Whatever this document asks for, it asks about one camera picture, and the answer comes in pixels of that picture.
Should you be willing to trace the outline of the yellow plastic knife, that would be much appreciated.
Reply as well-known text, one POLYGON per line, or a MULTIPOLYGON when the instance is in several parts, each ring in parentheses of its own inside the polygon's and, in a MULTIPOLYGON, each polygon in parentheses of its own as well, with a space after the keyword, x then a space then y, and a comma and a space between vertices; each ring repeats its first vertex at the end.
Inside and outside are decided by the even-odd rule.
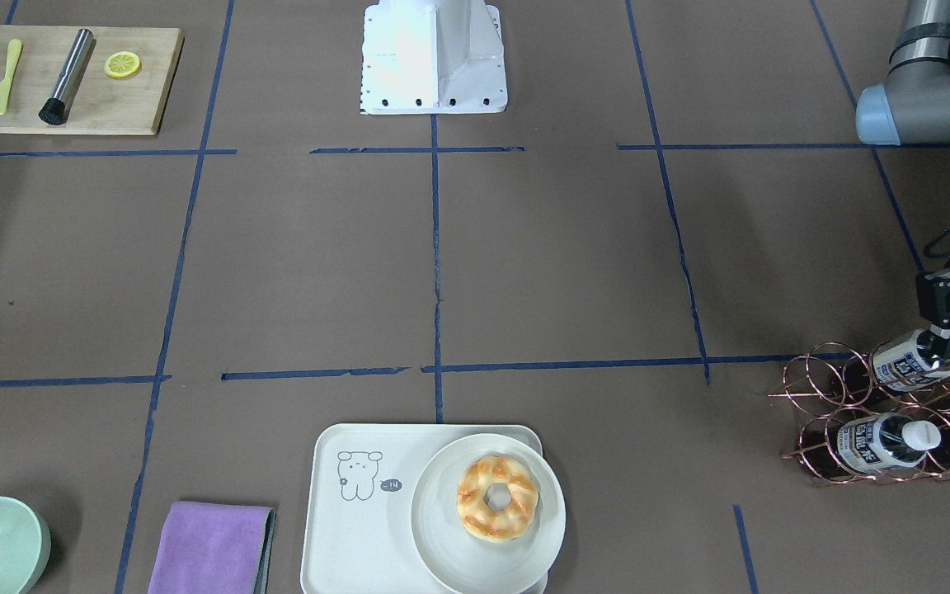
POLYGON ((16 67, 18 67, 22 51, 23 41, 21 39, 14 38, 8 41, 3 78, 0 80, 0 116, 4 116, 7 113, 8 106, 10 106, 12 84, 14 83, 16 67))

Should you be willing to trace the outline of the beige serving tray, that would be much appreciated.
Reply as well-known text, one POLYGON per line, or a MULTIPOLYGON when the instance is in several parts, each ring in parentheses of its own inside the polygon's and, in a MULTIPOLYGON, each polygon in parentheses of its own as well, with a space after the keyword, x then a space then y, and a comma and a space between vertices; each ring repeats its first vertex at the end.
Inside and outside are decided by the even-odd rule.
POLYGON ((412 489, 442 447, 482 433, 543 450, 521 425, 340 422, 325 429, 314 444, 303 592, 443 592, 412 541, 412 489))

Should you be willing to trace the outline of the metal muddler black tip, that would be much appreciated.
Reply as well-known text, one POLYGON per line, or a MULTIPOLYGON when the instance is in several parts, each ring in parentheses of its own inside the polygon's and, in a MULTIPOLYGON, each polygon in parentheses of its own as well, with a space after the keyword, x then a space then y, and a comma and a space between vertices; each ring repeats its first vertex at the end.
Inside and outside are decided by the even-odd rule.
POLYGON ((55 87, 38 113, 43 123, 48 125, 67 123, 69 110, 82 83, 95 45, 96 38, 93 31, 89 29, 78 31, 58 74, 55 87))

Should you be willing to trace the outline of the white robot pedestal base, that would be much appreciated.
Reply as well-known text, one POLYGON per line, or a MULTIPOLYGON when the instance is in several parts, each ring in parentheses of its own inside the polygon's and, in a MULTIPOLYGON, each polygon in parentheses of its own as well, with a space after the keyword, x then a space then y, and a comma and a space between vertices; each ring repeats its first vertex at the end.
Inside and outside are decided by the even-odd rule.
POLYGON ((501 13, 486 1, 379 1, 363 15, 360 112, 506 111, 501 13))

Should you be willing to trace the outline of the wooden cutting board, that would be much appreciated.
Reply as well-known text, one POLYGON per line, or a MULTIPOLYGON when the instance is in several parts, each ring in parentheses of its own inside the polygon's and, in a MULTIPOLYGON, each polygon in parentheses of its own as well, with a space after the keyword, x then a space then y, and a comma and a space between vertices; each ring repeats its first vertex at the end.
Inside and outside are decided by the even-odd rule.
POLYGON ((180 29, 0 26, 0 133, 155 135, 180 29))

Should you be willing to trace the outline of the beige round plate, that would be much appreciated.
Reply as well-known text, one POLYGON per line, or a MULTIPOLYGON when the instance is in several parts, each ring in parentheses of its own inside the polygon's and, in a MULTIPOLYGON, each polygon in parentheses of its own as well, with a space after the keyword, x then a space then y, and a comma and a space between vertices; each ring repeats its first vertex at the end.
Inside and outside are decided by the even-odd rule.
POLYGON ((410 512, 427 572, 449 593, 525 593, 545 578, 565 536, 557 476, 512 437, 460 437, 430 459, 410 512))

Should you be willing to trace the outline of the glazed donut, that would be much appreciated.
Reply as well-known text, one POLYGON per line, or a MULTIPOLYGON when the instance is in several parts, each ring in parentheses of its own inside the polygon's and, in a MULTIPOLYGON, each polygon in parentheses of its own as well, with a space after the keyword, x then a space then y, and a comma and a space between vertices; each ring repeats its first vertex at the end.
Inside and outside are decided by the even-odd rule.
POLYGON ((511 456, 483 456, 457 486, 461 526, 478 539, 504 544, 524 536, 538 515, 540 491, 523 463, 511 456))

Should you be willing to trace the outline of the lemon slice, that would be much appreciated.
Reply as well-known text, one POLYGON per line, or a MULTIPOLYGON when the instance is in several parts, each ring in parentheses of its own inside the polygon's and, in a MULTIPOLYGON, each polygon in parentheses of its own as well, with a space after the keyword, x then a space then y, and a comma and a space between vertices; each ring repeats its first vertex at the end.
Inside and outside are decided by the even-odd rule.
POLYGON ((125 79, 132 78, 142 70, 142 58, 131 50, 120 50, 106 58, 103 63, 103 73, 108 78, 125 79))

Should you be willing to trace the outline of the purple folded cloth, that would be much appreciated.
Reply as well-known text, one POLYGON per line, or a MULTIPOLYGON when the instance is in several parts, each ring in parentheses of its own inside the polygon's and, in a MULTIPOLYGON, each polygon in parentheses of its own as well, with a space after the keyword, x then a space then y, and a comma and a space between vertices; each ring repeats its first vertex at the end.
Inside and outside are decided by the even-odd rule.
POLYGON ((265 593, 275 509, 177 501, 163 523, 148 593, 265 593))

